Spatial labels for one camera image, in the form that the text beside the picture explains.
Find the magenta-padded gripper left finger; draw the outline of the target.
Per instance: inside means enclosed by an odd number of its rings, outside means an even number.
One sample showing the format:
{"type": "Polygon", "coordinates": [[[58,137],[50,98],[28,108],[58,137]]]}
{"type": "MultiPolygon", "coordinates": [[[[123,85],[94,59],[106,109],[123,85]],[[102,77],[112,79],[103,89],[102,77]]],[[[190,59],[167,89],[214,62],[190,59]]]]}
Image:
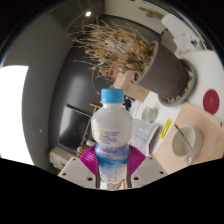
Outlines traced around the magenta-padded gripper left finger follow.
{"type": "Polygon", "coordinates": [[[80,157],[71,157],[58,176],[84,188],[98,188],[99,172],[95,147],[90,147],[80,157]]]}

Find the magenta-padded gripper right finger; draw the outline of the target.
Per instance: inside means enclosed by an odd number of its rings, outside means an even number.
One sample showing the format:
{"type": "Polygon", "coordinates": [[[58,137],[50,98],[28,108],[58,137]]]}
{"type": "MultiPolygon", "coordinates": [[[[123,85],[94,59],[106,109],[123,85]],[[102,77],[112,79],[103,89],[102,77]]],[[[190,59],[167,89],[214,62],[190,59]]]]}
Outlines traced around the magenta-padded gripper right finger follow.
{"type": "Polygon", "coordinates": [[[134,146],[129,146],[126,183],[128,188],[140,188],[168,175],[153,156],[145,156],[134,146]]]}

